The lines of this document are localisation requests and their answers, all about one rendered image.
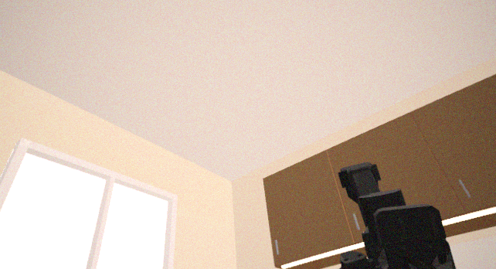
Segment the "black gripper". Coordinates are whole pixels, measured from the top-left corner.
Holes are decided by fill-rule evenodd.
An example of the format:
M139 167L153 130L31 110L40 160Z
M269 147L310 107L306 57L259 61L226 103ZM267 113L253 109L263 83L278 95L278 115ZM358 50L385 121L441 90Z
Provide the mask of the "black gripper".
M389 269L456 269L437 208L390 206L373 216Z

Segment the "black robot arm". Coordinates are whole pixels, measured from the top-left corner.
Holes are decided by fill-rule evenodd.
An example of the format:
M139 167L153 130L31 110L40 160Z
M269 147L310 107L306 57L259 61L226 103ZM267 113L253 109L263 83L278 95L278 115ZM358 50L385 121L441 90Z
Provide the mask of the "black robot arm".
M373 214L383 207L406 206L401 189L379 190L381 180L377 164L363 162L343 167L338 173L342 188L348 197L358 204L365 224L362 239L368 259L358 251L341 254L339 269L389 269L384 247L380 246L378 230Z

